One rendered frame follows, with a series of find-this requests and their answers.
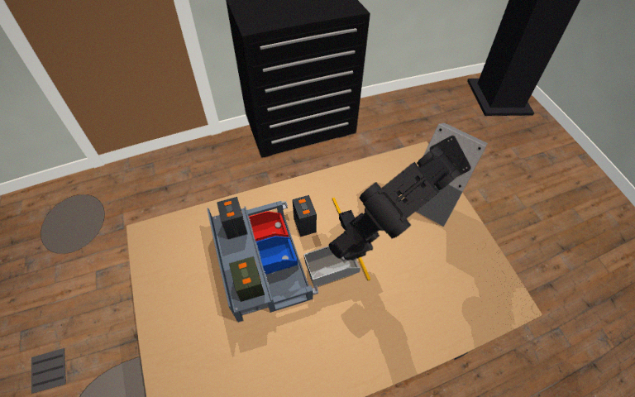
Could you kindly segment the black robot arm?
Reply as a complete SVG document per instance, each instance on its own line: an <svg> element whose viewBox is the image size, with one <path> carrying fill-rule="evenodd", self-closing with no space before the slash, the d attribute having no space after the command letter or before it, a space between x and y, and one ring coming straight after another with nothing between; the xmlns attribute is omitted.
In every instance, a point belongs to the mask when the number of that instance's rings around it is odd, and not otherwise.
<svg viewBox="0 0 635 397"><path fill-rule="evenodd" d="M452 164L449 160L453 160ZM399 236L411 226L407 220L409 216L457 176L470 170L470 164L454 136L431 146L430 151L417 164L413 162L382 188L375 182L366 189L360 195L365 206L364 213L356 218L351 210L339 213L339 220L345 231L329 243L334 256L341 259L355 245L360 245L363 241L373 242L380 236L376 229L385 231L391 238ZM372 238L367 239L370 236Z"/></svg>

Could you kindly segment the olive green case with orange latches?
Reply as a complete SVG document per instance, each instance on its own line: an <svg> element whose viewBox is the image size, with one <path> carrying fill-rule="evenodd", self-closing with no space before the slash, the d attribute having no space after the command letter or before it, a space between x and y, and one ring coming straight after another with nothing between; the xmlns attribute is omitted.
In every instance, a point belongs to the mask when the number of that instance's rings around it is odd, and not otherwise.
<svg viewBox="0 0 635 397"><path fill-rule="evenodd" d="M229 266L241 302L265 295L254 256L229 263Z"/></svg>

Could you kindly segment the grey metal bin rack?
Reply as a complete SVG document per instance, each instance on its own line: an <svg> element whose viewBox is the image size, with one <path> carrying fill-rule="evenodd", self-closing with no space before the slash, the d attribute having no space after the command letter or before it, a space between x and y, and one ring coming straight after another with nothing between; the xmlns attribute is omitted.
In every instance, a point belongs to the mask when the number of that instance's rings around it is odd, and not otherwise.
<svg viewBox="0 0 635 397"><path fill-rule="evenodd" d="M249 216L270 211L276 208L278 210L277 213L281 213L284 220L284 224L289 234L289 239L292 243L298 264L266 275L260 259L260 253L255 242L255 237L251 227ZM308 285L306 275L304 274L302 264L298 257L293 238L291 236L288 224L284 216L284 209L286 208L288 208L288 204L286 201L269 203L248 210L246 210L245 206L241 209L241 212L245 221L247 234L240 237L234 237L232 239L227 239L227 235L224 231L220 215L212 217L209 208L207 208L211 229L213 227L212 236L216 248L222 281L226 292L228 307L232 311L237 322L243 321L243 318L241 317L239 312L241 312L242 315L245 315L258 310L269 308L270 312L272 313L280 309L285 309L287 307L309 301L313 299L313 296L315 294L318 294L317 286L312 288L311 285ZM252 256L254 256L255 258L255 263L259 272L260 281L262 283L265 295L261 295L259 297L241 302L235 291L229 263L243 260ZM229 290L230 295L227 295L226 286Z"/></svg>

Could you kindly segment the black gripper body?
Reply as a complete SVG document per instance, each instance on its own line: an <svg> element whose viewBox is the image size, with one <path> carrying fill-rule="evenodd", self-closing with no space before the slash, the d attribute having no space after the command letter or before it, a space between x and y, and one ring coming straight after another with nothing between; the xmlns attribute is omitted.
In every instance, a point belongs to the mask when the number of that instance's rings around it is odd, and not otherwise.
<svg viewBox="0 0 635 397"><path fill-rule="evenodd" d="M363 247L363 246L365 246L365 247ZM344 257L344 259L346 259L348 261L348 260L351 260L351 259L366 255L367 251L373 251L373 246L372 246L372 244L369 244L369 242L366 243L366 244L365 244L365 242L363 242L360 245L356 245L354 249L352 249L350 252L348 252L343 257Z"/></svg>

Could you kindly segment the blue open bin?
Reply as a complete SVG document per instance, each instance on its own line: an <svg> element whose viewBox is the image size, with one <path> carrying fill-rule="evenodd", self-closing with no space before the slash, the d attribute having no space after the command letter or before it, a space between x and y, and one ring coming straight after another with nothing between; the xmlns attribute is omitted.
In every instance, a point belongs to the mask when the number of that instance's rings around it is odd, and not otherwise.
<svg viewBox="0 0 635 397"><path fill-rule="evenodd" d="M288 237L270 237L257 241L256 244L266 275L297 265L297 258ZM289 259L281 260L283 256Z"/></svg>

